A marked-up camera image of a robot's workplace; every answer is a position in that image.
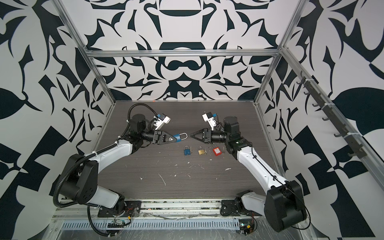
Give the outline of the blue padlock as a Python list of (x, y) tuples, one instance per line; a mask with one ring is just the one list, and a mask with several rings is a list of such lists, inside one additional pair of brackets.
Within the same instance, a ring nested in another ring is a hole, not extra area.
[(176, 139), (176, 142), (178, 143), (186, 140), (188, 138), (188, 135), (186, 133), (181, 133), (181, 134), (173, 135), (173, 137)]
[(184, 155), (185, 156), (189, 156), (189, 155), (191, 155), (191, 147), (190, 146), (185, 146), (184, 147)]

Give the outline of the brass padlock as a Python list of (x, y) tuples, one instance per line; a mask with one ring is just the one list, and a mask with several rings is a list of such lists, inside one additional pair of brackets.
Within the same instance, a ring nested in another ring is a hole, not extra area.
[(198, 154), (199, 155), (206, 155), (207, 154), (207, 150), (205, 148), (203, 148), (202, 146), (199, 146), (198, 147)]

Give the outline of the red safety padlock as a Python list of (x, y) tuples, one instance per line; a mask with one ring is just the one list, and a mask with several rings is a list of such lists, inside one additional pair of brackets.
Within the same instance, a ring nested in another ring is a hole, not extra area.
[(215, 156), (219, 156), (223, 152), (221, 151), (221, 149), (219, 147), (213, 147), (213, 153), (214, 153)]

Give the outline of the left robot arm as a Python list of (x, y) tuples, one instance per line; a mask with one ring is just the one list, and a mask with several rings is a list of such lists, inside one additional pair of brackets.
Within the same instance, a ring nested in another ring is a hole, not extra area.
[(120, 217), (127, 212), (125, 197), (115, 191), (98, 185), (99, 173), (116, 161), (134, 154), (145, 148), (144, 142), (154, 145), (176, 143), (177, 137), (164, 132), (161, 128), (170, 122), (170, 117), (158, 114), (153, 108), (143, 106), (153, 113), (152, 119), (146, 119), (143, 114), (132, 115), (132, 110), (139, 107), (134, 104), (127, 114), (127, 126), (113, 144), (88, 155), (72, 155), (57, 181), (53, 204), (57, 208), (67, 208), (73, 205), (87, 206), (87, 217), (91, 228), (99, 236), (112, 238), (119, 233), (119, 228), (131, 224), (131, 220), (123, 223), (113, 221), (108, 230), (102, 232), (92, 221), (91, 208), (108, 210), (113, 217)]

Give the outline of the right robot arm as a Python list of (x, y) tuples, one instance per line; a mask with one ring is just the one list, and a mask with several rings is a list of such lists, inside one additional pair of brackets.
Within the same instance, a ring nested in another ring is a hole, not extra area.
[(265, 192), (264, 196), (253, 191), (240, 193), (240, 209), (261, 214), (276, 232), (296, 229), (298, 223), (312, 219), (300, 184), (288, 181), (260, 157), (253, 144), (242, 136), (237, 117), (226, 117), (223, 123), (211, 112), (202, 117), (209, 128), (191, 137), (205, 144), (225, 144), (227, 152), (247, 168)]

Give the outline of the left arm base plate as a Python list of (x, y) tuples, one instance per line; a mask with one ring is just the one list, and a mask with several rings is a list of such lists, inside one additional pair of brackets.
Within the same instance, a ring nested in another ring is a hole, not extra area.
[(141, 201), (119, 201), (113, 208), (100, 207), (98, 217), (136, 217), (141, 211), (141, 205)]

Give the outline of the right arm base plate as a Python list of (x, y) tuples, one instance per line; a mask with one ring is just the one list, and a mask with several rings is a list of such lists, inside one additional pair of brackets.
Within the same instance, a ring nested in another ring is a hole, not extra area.
[(240, 198), (235, 198), (234, 200), (222, 200), (220, 214), (223, 217), (227, 216), (261, 216), (253, 211), (246, 210), (244, 205), (241, 202)]

